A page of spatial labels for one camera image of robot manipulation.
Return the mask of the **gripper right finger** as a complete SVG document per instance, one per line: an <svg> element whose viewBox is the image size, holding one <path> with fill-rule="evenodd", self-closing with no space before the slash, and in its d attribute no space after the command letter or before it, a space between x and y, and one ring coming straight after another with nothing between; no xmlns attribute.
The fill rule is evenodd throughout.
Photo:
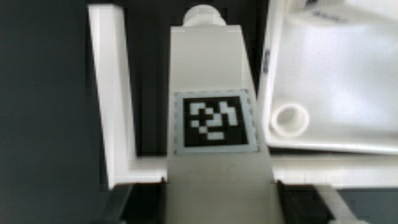
<svg viewBox="0 0 398 224"><path fill-rule="evenodd" d="M357 218L336 189L329 185L277 182L286 224L370 224Z"/></svg>

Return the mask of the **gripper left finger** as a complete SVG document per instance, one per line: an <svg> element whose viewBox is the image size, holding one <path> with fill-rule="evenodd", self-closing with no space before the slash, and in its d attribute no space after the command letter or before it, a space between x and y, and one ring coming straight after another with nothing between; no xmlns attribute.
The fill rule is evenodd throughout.
<svg viewBox="0 0 398 224"><path fill-rule="evenodd" d="M96 224L165 224L165 183L114 187Z"/></svg>

